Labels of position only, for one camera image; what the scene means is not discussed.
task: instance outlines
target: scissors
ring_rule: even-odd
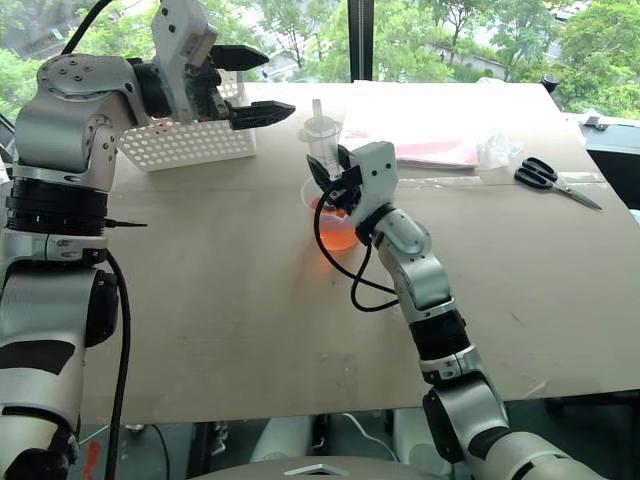
[[[576,202],[586,205],[587,207],[602,210],[602,207],[589,197],[580,192],[576,192],[566,183],[558,180],[556,171],[535,157],[527,158],[522,162],[522,167],[518,168],[513,176],[517,181],[532,188],[538,190],[555,190],[564,193]]]

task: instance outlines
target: white plastic basket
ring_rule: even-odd
[[[236,72],[220,70],[218,90],[232,105],[242,105],[244,88]],[[144,172],[242,158],[256,153],[255,132],[231,130],[226,120],[181,124],[154,120],[149,126],[128,130],[120,138],[120,151]]]

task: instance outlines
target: orange liquid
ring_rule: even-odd
[[[311,202],[311,208],[315,209],[319,200],[319,198],[316,198]],[[339,218],[344,218],[347,215],[347,212],[344,210],[329,210],[327,208],[323,208],[322,213],[326,215],[335,215]],[[331,252],[346,250],[358,243],[358,237],[356,237],[353,227],[345,228],[344,230],[337,232],[326,231],[322,228],[322,219],[320,220],[320,238],[322,239],[322,243],[326,249]]]

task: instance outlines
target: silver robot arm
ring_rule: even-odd
[[[503,402],[431,251],[429,233],[394,206],[393,145],[371,143],[346,155],[341,152],[341,164],[350,168],[341,193],[332,198],[350,212],[358,238],[378,249],[393,279],[422,376],[432,385],[423,407],[439,454],[451,463],[464,461],[478,480],[602,479],[539,436],[509,428]],[[314,176],[319,179],[317,170]],[[327,185],[326,179],[318,183]],[[339,205],[341,198],[351,204]]]
[[[16,122],[14,184],[0,234],[0,478],[66,478],[77,457],[85,349],[109,338],[117,279],[94,268],[105,227],[117,142],[150,117],[266,126],[294,108],[234,107],[218,68],[268,58],[214,45],[197,0],[164,0],[153,22],[158,54],[139,59],[68,54],[39,69],[36,96]]]

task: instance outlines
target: scissor blade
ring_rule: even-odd
[[[580,192],[576,192],[574,189],[570,187],[565,186],[565,187],[558,188],[558,190],[560,190],[565,195],[568,195],[569,197],[573,198],[576,202],[586,205],[587,207],[595,208],[596,210],[602,210],[602,207],[598,205],[596,202],[591,200],[586,195],[583,195]]]

